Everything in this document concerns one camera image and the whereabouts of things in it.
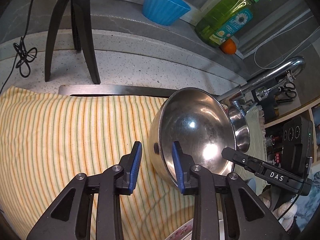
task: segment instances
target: shelf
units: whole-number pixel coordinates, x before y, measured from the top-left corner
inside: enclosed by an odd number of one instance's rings
[[[276,119],[276,120],[274,120],[272,122],[266,123],[264,125],[264,128],[268,128],[268,127],[271,127],[271,126],[273,126],[275,124],[287,121],[288,119],[291,119],[291,118],[295,117],[298,114],[302,114],[305,111],[309,111],[309,109],[311,110],[312,107],[316,106],[319,103],[320,103],[320,97],[317,97],[316,99],[308,102],[307,104],[304,104],[303,106],[300,106],[300,107],[290,111],[286,115],[282,115],[278,119]]]
[[[286,115],[280,116],[278,119],[266,123],[264,125],[264,128],[271,127],[273,125],[276,125],[281,122],[285,122],[291,118],[294,118],[297,115],[301,115],[302,117],[306,118],[307,120],[311,120],[313,123],[313,154],[312,154],[312,166],[316,164],[320,164],[320,149],[317,150],[317,144],[316,144],[316,128],[315,128],[315,121],[313,119],[313,114],[312,114],[312,107],[318,105],[320,103],[320,96],[318,98],[315,98],[314,100],[308,102],[307,104],[304,104],[301,107],[298,107]]]

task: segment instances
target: striped towel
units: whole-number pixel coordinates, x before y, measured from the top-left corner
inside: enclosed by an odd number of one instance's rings
[[[151,122],[165,99],[70,97],[11,87],[0,97],[0,204],[21,239],[79,172],[118,164],[143,145],[137,187],[121,196],[124,239],[161,240],[193,217],[183,196],[154,171],[146,154]],[[92,210],[95,239],[97,195]]]

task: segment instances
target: cable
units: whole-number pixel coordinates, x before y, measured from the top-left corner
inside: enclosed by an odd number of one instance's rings
[[[298,200],[298,197],[300,197],[301,193],[302,193],[302,190],[303,190],[303,187],[307,181],[307,178],[308,176],[305,176],[304,180],[303,180],[303,183],[299,189],[299,192],[298,192],[298,195],[296,196],[296,198],[294,199],[294,201],[291,203],[291,205],[287,208],[286,211],[284,211],[284,213],[278,218],[278,221],[290,210],[290,208],[292,208],[292,206],[295,204],[295,202]]]
[[[284,31],[284,32],[281,32],[281,33],[279,33],[278,35],[276,35],[276,36],[272,37],[271,39],[266,40],[264,43],[260,44],[260,45],[257,47],[256,51],[254,52],[254,62],[255,62],[255,64],[256,64],[259,68],[262,68],[262,69],[272,69],[272,68],[278,67],[280,64],[282,64],[283,62],[285,62],[285,60],[286,60],[290,55],[292,55],[292,53],[294,53],[294,52],[295,52],[306,40],[308,40],[315,32],[317,32],[317,31],[320,29],[320,27],[316,28],[316,29],[314,30],[314,32],[311,33],[311,34],[308,36],[308,38],[306,38],[306,39],[303,40],[301,43],[299,43],[298,46],[297,46],[287,57],[285,57],[285,59],[284,59],[283,61],[281,61],[278,65],[275,65],[275,66],[273,66],[273,67],[267,67],[267,68],[266,68],[266,67],[261,67],[261,66],[257,63],[257,61],[256,61],[256,53],[257,53],[258,49],[259,49],[260,47],[262,47],[264,44],[268,43],[269,41],[273,40],[274,38],[276,38],[276,37],[278,37],[278,36],[280,36],[280,35],[288,32],[288,31],[292,30],[293,28],[295,28],[295,27],[297,27],[298,25],[304,23],[305,21],[307,21],[308,19],[310,19],[310,18],[312,18],[312,17],[313,17],[313,15],[310,16],[310,17],[308,17],[307,19],[303,20],[302,22],[296,24],[295,26],[293,26],[293,27],[290,28],[289,30],[286,30],[286,31]]]
[[[11,72],[0,89],[0,94],[1,94],[5,84],[9,80],[9,78],[13,72],[14,67],[19,69],[20,75],[24,78],[27,78],[31,74],[31,69],[30,69],[29,63],[35,60],[37,53],[38,53],[38,50],[36,47],[33,47],[27,51],[26,46],[24,45],[24,38],[26,37],[27,32],[28,32],[28,28],[29,28],[32,4],[33,4],[33,0],[30,1],[28,17],[27,17],[27,24],[26,24],[26,29],[25,29],[24,35],[23,35],[23,37],[20,38],[19,44],[17,44],[17,43],[13,44],[13,48],[16,51],[16,56],[14,58]],[[28,67],[28,74],[27,75],[22,74],[21,67],[23,64],[26,64]]]

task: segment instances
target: stainless steel bowl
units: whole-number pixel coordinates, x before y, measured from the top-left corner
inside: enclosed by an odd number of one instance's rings
[[[156,114],[149,133],[153,167],[167,183],[176,186],[172,143],[179,141],[184,153],[210,171],[227,175],[234,164],[222,158],[225,147],[236,149],[228,115],[207,92],[184,88],[172,94]]]
[[[237,147],[241,152],[245,153],[249,150],[250,146],[250,133],[247,120],[240,109],[233,105],[228,108],[228,116],[235,132]]]

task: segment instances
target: chrome faucet spout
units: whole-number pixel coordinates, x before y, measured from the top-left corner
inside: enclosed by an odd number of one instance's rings
[[[233,105],[235,101],[244,97],[244,95],[252,90],[261,87],[265,82],[270,81],[279,75],[291,70],[293,76],[297,76],[306,66],[306,62],[302,56],[292,57],[276,68],[270,69],[243,86],[237,86],[232,90],[217,97],[217,100],[227,106]]]

